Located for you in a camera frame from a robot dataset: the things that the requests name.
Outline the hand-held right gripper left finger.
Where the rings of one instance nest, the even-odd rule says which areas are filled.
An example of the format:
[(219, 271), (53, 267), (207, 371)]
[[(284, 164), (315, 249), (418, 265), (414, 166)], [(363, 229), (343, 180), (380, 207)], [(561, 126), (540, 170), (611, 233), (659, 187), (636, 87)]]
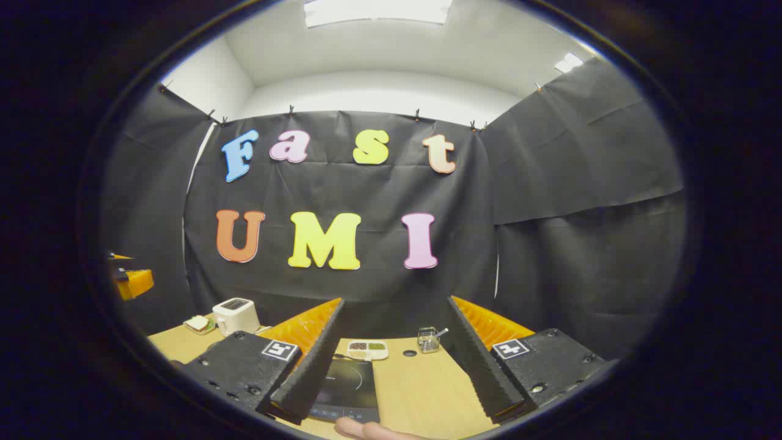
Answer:
[(180, 370), (229, 406), (300, 424), (340, 343), (344, 305), (332, 299), (260, 335), (232, 332)]

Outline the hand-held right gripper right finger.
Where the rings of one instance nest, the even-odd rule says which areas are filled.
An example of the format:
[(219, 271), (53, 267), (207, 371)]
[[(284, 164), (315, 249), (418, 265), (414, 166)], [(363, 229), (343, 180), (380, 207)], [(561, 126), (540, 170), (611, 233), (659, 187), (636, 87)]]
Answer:
[(445, 348), (492, 423), (549, 406), (613, 365), (561, 329), (534, 332), (455, 296), (448, 304)]

